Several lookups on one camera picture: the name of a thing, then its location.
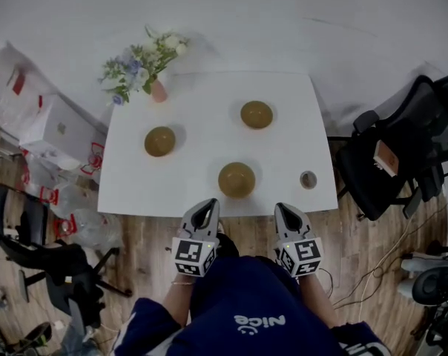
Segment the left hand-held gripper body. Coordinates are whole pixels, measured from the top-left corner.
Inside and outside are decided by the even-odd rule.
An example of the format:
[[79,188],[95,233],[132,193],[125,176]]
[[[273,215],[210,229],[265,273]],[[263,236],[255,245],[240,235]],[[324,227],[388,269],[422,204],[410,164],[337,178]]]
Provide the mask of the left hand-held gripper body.
[[178,274],[204,277],[217,258],[218,230],[179,230],[173,238],[171,255]]

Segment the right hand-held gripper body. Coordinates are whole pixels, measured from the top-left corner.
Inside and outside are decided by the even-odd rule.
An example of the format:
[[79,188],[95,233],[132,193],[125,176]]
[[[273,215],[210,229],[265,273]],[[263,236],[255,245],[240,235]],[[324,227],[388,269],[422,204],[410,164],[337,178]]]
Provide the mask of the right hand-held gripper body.
[[313,231],[304,235],[277,234],[275,262],[291,277],[314,274],[323,261],[323,244]]

